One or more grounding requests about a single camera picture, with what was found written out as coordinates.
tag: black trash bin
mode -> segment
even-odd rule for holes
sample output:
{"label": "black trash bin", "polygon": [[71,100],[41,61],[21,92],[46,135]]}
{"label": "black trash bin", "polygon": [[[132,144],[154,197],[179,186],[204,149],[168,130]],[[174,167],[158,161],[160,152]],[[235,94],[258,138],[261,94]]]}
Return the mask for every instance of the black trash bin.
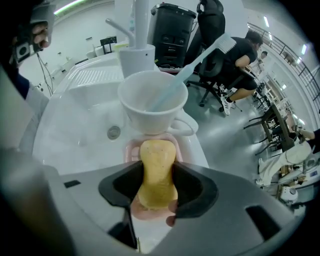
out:
{"label": "black trash bin", "polygon": [[182,68],[196,13],[170,3],[151,9],[147,42],[155,46],[159,67]]}

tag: railing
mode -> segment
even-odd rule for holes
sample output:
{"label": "railing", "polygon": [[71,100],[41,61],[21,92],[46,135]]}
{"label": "railing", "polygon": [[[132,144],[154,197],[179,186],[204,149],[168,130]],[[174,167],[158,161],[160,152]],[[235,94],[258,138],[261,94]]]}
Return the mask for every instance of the railing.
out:
{"label": "railing", "polygon": [[304,64],[304,62],[300,60],[300,62],[298,63],[297,61],[299,60],[299,56],[273,34],[271,35],[271,40],[268,31],[251,23],[248,23],[248,25],[250,27],[250,30],[256,31],[262,36],[264,44],[271,47],[276,53],[278,53],[289,63],[294,72],[300,77],[302,83],[306,87],[306,90],[309,92],[314,105],[317,109],[319,109],[320,112],[320,88],[314,76],[312,75],[308,67]]}

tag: yellow sponge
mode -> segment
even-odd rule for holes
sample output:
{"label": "yellow sponge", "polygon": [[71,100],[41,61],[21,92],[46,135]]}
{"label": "yellow sponge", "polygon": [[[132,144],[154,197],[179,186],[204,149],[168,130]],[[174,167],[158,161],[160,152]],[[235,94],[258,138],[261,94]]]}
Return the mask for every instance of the yellow sponge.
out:
{"label": "yellow sponge", "polygon": [[143,182],[138,191],[140,203],[148,209],[167,208],[178,192],[172,179],[176,147],[168,140],[150,139],[140,147]]}

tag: hand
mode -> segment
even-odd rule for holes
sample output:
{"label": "hand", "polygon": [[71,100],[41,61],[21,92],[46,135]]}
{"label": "hand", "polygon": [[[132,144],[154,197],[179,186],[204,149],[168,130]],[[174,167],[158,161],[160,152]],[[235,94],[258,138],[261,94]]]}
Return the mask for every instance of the hand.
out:
{"label": "hand", "polygon": [[299,133],[300,132],[300,128],[298,127],[298,125],[294,124],[291,127],[292,131],[294,131],[295,133]]}
{"label": "hand", "polygon": [[[172,213],[176,213],[177,208],[178,208],[178,200],[173,200],[168,205],[168,209]],[[176,216],[172,215],[167,217],[165,222],[168,226],[173,227],[176,222]]]}
{"label": "hand", "polygon": [[32,29],[32,33],[36,35],[33,39],[35,44],[38,44],[41,48],[47,48],[49,46],[49,43],[46,41],[48,35],[46,24],[42,23],[35,25]]}

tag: black office chair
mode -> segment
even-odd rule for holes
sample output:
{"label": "black office chair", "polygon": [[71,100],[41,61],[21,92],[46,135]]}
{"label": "black office chair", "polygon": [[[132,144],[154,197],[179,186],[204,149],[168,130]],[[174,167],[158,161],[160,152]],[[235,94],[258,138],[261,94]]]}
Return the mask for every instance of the black office chair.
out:
{"label": "black office chair", "polygon": [[[195,38],[192,40],[190,47],[187,51],[184,64],[191,63],[203,49],[207,46],[212,45],[217,38],[219,38],[225,32],[225,16],[223,15],[223,6],[218,0],[201,0],[197,6],[198,12],[198,30],[195,34]],[[214,50],[207,58],[205,58],[199,67],[198,75],[200,77],[199,82],[188,80],[186,86],[189,87],[191,84],[206,89],[206,92],[201,99],[199,106],[205,106],[205,99],[209,93],[212,93],[216,99],[221,103],[220,97],[225,94],[225,90],[220,88],[224,85],[224,88],[231,90],[237,83],[243,78],[249,77],[254,79],[253,76],[249,75],[242,69],[235,68],[235,72],[239,75],[234,81],[230,82],[229,77],[223,77],[220,74],[224,64],[225,54],[219,49]],[[218,89],[214,89],[213,85],[217,83]]]}

